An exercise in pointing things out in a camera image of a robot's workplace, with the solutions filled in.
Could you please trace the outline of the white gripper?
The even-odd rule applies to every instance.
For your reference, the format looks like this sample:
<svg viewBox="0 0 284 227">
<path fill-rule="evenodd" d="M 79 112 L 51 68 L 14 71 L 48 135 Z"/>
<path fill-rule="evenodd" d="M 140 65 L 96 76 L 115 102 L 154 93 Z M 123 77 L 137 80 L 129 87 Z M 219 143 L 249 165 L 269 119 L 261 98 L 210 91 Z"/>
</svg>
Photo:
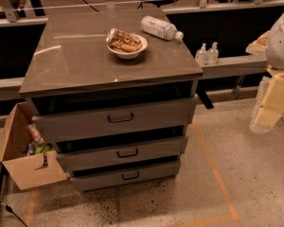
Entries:
<svg viewBox="0 0 284 227">
<path fill-rule="evenodd" d="M 284 70 L 284 13 L 245 51 L 253 55 L 265 54 L 273 68 Z M 249 129 L 258 134 L 266 133 L 284 114 L 284 72 L 264 77 L 258 86 L 256 100 Z"/>
</svg>

